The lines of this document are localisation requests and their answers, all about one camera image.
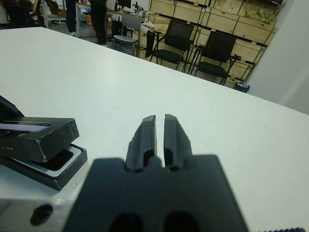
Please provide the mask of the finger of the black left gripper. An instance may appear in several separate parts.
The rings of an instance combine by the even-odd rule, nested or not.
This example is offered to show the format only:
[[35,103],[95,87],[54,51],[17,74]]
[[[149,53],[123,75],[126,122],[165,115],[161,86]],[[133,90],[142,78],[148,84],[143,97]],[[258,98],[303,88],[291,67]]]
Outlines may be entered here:
[[0,96],[0,120],[1,121],[22,121],[24,115],[10,101]]

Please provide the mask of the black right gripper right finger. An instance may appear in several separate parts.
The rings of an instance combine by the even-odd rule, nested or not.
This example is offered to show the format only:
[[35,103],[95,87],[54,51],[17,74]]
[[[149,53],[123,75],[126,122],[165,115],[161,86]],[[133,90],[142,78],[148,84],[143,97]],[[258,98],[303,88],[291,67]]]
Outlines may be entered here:
[[191,143],[177,117],[166,114],[164,121],[164,161],[173,171],[182,169],[191,157]]

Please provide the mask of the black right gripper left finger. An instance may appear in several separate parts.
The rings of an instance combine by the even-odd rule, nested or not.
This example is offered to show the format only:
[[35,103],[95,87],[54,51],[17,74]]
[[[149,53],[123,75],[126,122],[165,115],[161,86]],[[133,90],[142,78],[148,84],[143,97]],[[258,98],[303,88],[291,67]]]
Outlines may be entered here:
[[157,154],[156,118],[145,117],[129,142],[125,166],[132,173],[141,172],[148,166],[151,157]]

